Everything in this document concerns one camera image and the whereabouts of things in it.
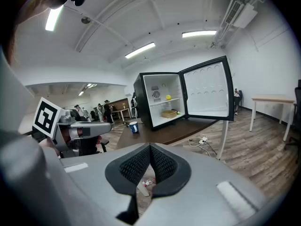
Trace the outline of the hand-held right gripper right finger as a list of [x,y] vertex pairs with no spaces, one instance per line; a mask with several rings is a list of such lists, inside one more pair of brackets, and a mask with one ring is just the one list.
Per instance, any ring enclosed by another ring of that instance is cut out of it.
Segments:
[[156,178],[152,198],[177,194],[191,177],[191,167],[184,158],[155,143],[150,144],[150,165]]

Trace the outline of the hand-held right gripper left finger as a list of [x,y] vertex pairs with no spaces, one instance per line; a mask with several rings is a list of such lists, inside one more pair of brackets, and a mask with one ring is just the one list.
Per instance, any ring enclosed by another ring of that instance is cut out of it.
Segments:
[[117,215],[117,219],[134,224],[139,218],[136,188],[150,164],[150,144],[111,161],[105,168],[105,177],[113,189],[130,196],[127,209]]

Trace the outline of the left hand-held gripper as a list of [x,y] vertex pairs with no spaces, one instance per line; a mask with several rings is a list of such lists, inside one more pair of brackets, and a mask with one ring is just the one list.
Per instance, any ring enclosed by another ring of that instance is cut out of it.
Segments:
[[107,122],[89,122],[77,110],[64,110],[41,98],[32,126],[51,139],[61,158],[97,154],[97,146],[106,152],[107,140],[101,135],[111,131]]

